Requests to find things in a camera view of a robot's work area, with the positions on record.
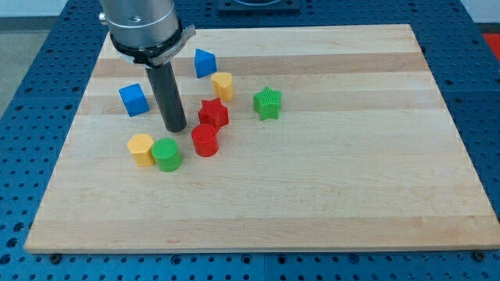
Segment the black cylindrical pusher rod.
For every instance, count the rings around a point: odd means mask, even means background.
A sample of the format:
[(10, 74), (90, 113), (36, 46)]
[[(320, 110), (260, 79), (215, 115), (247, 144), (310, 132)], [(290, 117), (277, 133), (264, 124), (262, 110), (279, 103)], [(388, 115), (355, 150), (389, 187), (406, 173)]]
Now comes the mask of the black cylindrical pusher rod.
[(145, 71), (165, 128), (174, 133), (182, 131), (187, 120), (171, 63)]

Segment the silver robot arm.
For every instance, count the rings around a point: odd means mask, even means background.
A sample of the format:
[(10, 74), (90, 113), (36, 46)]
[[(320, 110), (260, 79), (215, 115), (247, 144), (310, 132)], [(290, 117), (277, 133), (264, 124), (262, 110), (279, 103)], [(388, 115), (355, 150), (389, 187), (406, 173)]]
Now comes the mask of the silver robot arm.
[(165, 127), (180, 132), (187, 120), (171, 60), (195, 36), (185, 27), (173, 0), (101, 0), (99, 20), (113, 47), (129, 62), (142, 65)]

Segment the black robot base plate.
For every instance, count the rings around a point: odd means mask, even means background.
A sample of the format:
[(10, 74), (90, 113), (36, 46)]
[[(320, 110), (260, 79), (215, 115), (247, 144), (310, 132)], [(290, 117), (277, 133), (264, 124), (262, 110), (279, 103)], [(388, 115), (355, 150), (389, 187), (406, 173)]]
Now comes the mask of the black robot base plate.
[(219, 12), (299, 12), (299, 0), (216, 0)]

